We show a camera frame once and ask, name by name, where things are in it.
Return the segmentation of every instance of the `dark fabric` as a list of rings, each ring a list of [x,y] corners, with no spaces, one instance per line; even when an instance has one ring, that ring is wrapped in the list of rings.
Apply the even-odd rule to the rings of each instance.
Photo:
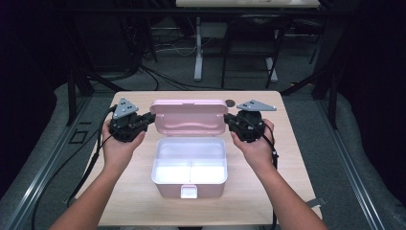
[[[22,15],[15,18],[13,14],[18,12],[18,8],[14,8],[16,5],[3,2],[0,9],[6,12],[0,18],[0,196],[4,195],[30,156],[56,106],[53,88],[34,59],[32,50],[21,39],[21,35],[28,34],[19,32],[27,31],[14,27],[22,25],[16,20],[22,19]],[[26,19],[24,25],[32,25],[33,19]],[[30,35],[24,38],[34,42],[37,37]],[[48,52],[46,49],[42,51],[42,54]]]
[[[370,1],[339,91],[350,101],[365,153],[406,205],[406,8]]]

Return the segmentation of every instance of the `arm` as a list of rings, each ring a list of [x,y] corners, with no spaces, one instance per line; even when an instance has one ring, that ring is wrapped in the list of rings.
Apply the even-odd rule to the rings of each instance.
[[[110,136],[109,121],[102,128],[103,140]],[[103,146],[104,167],[75,203],[59,217],[51,229],[96,229],[116,182],[131,160],[133,151],[143,142],[141,132],[134,141],[122,143],[109,138]]]
[[[274,129],[271,122],[264,122]],[[264,134],[272,141],[272,133],[268,128]],[[244,153],[246,161],[268,194],[282,229],[327,229],[272,165],[272,150],[263,138],[253,143],[245,143],[241,142],[235,133],[232,132],[231,135],[234,144]]]

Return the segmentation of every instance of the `open box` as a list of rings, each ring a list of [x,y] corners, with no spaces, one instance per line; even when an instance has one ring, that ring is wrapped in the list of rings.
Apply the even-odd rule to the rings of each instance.
[[[219,197],[227,180],[224,114],[221,100],[157,100],[150,108],[156,114],[159,140],[152,180],[163,197]]]

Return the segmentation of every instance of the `hand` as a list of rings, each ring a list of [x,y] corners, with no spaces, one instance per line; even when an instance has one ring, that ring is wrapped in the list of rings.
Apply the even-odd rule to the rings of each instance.
[[[274,142],[274,138],[272,136],[272,132],[274,130],[274,124],[270,121],[263,119],[263,121],[268,125],[265,128],[264,135],[271,141]],[[268,171],[269,169],[275,170],[272,165],[272,149],[269,144],[263,139],[263,137],[259,138],[255,142],[246,143],[241,142],[236,133],[232,132],[231,136],[233,138],[234,144],[244,153],[245,160],[251,166],[255,173],[261,173],[264,171]]]
[[[108,140],[102,146],[104,152],[103,170],[120,176],[131,160],[134,150],[143,142],[146,133],[142,131],[132,142],[120,142],[114,139],[108,131],[110,120],[104,122],[102,127],[102,141]]]

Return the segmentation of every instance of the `forearm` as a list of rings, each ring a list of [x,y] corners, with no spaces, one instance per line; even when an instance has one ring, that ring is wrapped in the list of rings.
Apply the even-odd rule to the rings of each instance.
[[[96,229],[119,177],[101,172],[51,229]]]
[[[327,229],[274,168],[257,173],[257,176],[268,194],[283,230]]]

